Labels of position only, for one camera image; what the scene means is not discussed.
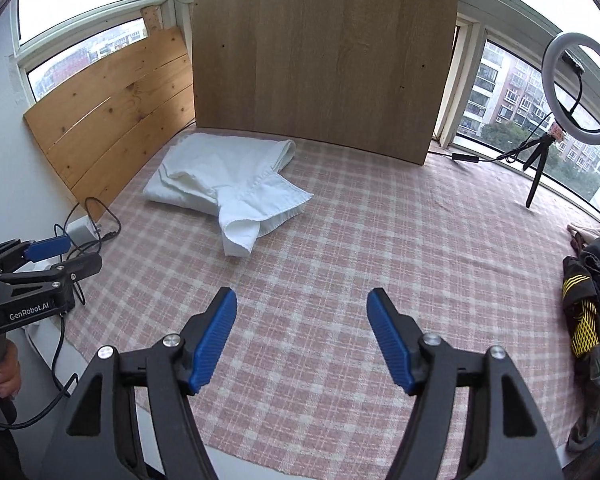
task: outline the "folded white shirt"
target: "folded white shirt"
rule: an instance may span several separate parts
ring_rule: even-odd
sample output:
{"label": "folded white shirt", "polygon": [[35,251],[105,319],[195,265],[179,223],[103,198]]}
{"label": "folded white shirt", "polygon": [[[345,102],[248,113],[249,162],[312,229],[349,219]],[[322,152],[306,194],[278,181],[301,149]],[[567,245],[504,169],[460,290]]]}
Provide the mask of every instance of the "folded white shirt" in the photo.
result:
{"label": "folded white shirt", "polygon": [[144,196],[218,216],[227,256],[248,256],[257,238],[302,211],[313,195],[278,174],[292,140],[195,133],[172,146]]}

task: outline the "wooden plank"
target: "wooden plank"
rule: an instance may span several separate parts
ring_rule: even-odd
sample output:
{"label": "wooden plank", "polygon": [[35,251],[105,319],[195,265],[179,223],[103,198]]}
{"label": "wooden plank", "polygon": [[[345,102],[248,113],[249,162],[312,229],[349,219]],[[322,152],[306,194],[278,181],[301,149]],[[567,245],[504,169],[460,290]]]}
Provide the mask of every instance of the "wooden plank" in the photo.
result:
{"label": "wooden plank", "polygon": [[183,54],[176,27],[121,48],[70,77],[24,115],[46,153],[74,124],[124,87]]}
{"label": "wooden plank", "polygon": [[159,6],[143,7],[140,9],[140,13],[142,14],[144,28],[146,28],[148,36],[152,36],[162,30],[162,13]]}
{"label": "wooden plank", "polygon": [[124,134],[192,85],[189,56],[168,62],[104,101],[46,154],[69,188]]}
{"label": "wooden plank", "polygon": [[194,0],[196,121],[422,164],[458,0]]}
{"label": "wooden plank", "polygon": [[[185,88],[127,132],[73,186],[75,197],[83,202],[96,196],[106,205],[124,189],[134,175],[194,116],[193,88]],[[101,209],[94,206],[94,216]]]}

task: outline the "human hand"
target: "human hand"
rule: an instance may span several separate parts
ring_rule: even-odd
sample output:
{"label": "human hand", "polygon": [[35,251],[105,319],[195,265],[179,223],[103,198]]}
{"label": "human hand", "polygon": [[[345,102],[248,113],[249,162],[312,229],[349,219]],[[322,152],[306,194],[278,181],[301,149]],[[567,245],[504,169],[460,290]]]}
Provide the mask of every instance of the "human hand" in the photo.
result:
{"label": "human hand", "polygon": [[0,362],[0,397],[15,396],[22,385],[18,349],[7,339],[6,353]]}

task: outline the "white ring light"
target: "white ring light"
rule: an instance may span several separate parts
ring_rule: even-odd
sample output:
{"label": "white ring light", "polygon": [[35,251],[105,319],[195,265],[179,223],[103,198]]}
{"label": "white ring light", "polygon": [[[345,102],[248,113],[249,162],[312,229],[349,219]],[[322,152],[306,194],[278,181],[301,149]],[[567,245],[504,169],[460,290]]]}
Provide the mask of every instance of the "white ring light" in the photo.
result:
{"label": "white ring light", "polygon": [[558,65],[558,60],[562,53],[567,48],[574,45],[588,46],[600,56],[600,44],[591,39],[589,36],[580,34],[579,32],[561,32],[554,40],[549,43],[544,57],[542,58],[542,87],[544,88],[544,96],[554,114],[555,120],[570,136],[584,142],[585,144],[600,144],[600,130],[595,133],[586,132],[575,124],[564,113],[558,97],[555,94],[555,72]]}

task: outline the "pink plaid fabric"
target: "pink plaid fabric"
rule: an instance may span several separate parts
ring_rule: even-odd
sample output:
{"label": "pink plaid fabric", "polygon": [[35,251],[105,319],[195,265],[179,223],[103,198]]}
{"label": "pink plaid fabric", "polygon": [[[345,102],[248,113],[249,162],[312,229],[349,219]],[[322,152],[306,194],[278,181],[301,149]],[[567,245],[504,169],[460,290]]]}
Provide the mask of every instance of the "pink plaid fabric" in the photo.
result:
{"label": "pink plaid fabric", "polygon": [[[142,198],[168,147],[155,155],[112,204],[123,231],[84,282],[68,340],[87,360],[104,344],[143,348],[230,286],[237,319],[192,400],[204,442],[288,474],[381,479],[413,405],[366,320],[366,294],[382,286],[456,348],[502,344],[563,443],[581,409],[560,309],[565,227],[596,223],[543,188],[527,210],[530,182],[494,164],[430,155],[420,167],[296,143],[282,175],[315,196],[247,259],[223,255],[216,218]],[[455,473],[466,399],[456,399],[440,478]]]}

